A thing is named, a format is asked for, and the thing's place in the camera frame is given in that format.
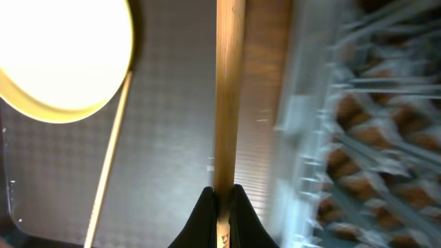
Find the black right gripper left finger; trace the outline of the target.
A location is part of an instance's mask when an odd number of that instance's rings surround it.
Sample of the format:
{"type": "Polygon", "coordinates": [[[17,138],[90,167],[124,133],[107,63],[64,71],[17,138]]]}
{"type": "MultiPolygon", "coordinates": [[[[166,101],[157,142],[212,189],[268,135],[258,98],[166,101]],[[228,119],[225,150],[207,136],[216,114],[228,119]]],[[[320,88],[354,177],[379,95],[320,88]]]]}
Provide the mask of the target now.
{"type": "Polygon", "coordinates": [[[216,247],[216,197],[212,187],[205,187],[190,217],[169,248],[216,247]]]}

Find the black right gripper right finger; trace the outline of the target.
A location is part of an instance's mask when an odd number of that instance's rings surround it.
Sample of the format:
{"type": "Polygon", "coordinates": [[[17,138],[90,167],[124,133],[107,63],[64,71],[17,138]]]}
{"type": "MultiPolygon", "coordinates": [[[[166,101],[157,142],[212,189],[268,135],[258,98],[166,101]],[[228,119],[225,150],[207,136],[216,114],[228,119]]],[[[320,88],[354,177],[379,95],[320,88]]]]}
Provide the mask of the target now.
{"type": "Polygon", "coordinates": [[[235,184],[230,208],[231,248],[279,248],[260,222],[243,187],[235,184]]]}

